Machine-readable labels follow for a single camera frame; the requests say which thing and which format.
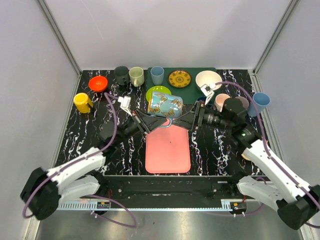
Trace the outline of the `light blue mug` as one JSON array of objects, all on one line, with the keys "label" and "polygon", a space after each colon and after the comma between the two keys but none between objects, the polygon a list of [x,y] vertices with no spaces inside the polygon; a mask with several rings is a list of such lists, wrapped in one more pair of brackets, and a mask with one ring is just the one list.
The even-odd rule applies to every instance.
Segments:
[{"label": "light blue mug", "polygon": [[167,118],[168,124],[160,127],[169,128],[173,120],[181,115],[182,109],[183,99],[181,97],[153,91],[148,103],[147,113],[151,116]]}]

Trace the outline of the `navy blue mug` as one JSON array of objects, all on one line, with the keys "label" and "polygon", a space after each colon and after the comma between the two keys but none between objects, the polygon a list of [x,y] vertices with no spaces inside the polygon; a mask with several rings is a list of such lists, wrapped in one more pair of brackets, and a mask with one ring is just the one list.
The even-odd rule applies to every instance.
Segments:
[{"label": "navy blue mug", "polygon": [[200,102],[200,103],[202,103],[202,104],[205,104],[205,102],[206,102],[206,97],[204,97],[204,96],[199,97],[199,98],[197,99],[197,102]]}]

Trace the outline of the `pink mug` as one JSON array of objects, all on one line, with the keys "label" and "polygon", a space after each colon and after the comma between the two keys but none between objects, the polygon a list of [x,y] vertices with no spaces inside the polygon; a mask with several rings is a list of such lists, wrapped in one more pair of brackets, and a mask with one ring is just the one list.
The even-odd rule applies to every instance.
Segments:
[{"label": "pink mug", "polygon": [[215,109],[219,112],[222,111],[225,100],[229,99],[230,96],[225,93],[220,93],[215,97],[214,106]]}]

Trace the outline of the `light green mug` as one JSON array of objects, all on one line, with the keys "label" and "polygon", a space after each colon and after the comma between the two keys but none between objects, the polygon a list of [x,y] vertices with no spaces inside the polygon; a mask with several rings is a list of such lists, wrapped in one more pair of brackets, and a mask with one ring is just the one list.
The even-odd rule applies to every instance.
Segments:
[{"label": "light green mug", "polygon": [[130,81],[134,87],[139,87],[144,84],[145,76],[144,70],[141,67],[132,67],[129,70]]}]

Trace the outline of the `grey mug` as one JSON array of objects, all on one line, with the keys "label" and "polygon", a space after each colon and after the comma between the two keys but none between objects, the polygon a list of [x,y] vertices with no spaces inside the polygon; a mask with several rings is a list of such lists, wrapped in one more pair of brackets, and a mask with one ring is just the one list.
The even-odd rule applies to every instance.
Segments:
[{"label": "grey mug", "polygon": [[130,83],[129,69],[126,66],[118,66],[114,69],[115,80],[120,86]]}]

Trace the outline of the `purple mug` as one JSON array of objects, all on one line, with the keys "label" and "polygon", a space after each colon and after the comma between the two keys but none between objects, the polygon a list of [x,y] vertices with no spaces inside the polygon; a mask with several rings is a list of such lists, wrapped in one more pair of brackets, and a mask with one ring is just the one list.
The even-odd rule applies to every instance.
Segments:
[{"label": "purple mug", "polygon": [[235,97],[235,99],[238,99],[238,100],[241,101],[242,106],[243,106],[243,108],[244,108],[245,110],[247,110],[247,109],[249,108],[250,103],[249,103],[249,101],[248,101],[245,97],[237,96],[237,97]]}]

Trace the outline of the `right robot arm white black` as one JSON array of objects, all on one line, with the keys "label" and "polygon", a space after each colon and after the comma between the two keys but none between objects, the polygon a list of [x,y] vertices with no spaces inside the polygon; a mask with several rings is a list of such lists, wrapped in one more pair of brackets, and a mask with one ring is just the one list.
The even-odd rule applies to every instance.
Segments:
[{"label": "right robot arm white black", "polygon": [[271,180],[273,186],[258,182],[244,173],[235,175],[227,185],[228,195],[252,197],[275,210],[291,229],[298,230],[320,210],[320,186],[310,185],[295,174],[272,150],[249,123],[247,112],[239,99],[228,98],[222,111],[209,109],[196,101],[192,109],[173,120],[173,124],[194,131],[213,126],[226,131],[226,136],[243,155]]}]

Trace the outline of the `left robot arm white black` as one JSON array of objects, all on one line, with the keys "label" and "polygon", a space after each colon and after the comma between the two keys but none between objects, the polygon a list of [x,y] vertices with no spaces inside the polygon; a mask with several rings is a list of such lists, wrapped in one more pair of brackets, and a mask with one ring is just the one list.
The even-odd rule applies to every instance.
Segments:
[{"label": "left robot arm white black", "polygon": [[24,185],[20,198],[24,202],[22,216],[44,220],[60,205],[81,197],[103,198],[108,193],[108,181],[98,172],[114,155],[119,145],[136,133],[148,134],[166,122],[163,116],[134,110],[124,125],[116,120],[106,122],[99,133],[100,141],[82,155],[57,167],[33,170]]}]

